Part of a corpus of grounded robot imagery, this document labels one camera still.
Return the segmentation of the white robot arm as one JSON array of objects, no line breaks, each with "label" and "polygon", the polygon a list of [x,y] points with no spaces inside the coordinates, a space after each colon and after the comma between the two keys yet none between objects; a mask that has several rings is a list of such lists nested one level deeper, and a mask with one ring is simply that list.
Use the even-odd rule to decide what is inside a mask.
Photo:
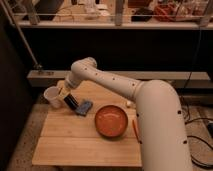
[{"label": "white robot arm", "polygon": [[92,57],[71,65],[65,85],[75,89],[84,80],[135,103],[144,171],[193,171],[180,100],[169,83],[140,81],[101,71]]}]

